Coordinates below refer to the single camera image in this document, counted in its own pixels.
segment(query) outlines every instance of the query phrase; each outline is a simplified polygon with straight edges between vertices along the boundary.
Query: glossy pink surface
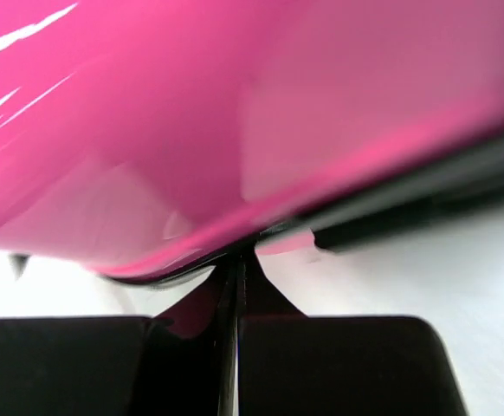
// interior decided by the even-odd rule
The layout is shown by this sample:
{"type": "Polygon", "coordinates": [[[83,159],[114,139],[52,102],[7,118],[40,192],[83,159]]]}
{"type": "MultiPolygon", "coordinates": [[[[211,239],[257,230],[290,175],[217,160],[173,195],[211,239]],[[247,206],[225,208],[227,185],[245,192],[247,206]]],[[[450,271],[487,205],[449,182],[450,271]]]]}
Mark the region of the glossy pink surface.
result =
{"type": "Polygon", "coordinates": [[[0,248],[168,273],[504,124],[504,0],[0,1],[0,248]]]}

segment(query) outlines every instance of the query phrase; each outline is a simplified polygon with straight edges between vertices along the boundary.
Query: pink object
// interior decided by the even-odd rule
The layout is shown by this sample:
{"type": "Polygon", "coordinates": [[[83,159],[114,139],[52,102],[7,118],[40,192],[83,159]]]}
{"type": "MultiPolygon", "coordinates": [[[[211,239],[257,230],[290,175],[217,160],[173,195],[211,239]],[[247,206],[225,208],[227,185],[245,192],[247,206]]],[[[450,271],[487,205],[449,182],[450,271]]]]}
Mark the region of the pink object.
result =
{"type": "Polygon", "coordinates": [[[0,248],[171,273],[504,125],[504,0],[3,0],[0,248]]]}

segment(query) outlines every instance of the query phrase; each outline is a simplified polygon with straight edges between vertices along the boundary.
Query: white surface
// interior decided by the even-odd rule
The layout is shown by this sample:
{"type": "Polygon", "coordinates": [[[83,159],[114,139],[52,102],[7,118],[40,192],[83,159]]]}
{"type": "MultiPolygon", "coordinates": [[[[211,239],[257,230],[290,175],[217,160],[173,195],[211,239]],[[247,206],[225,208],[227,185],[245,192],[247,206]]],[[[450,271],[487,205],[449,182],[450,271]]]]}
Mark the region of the white surface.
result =
{"type": "Polygon", "coordinates": [[[332,255],[262,256],[308,315],[415,315],[443,338],[470,414],[504,415],[504,208],[332,255]]]}

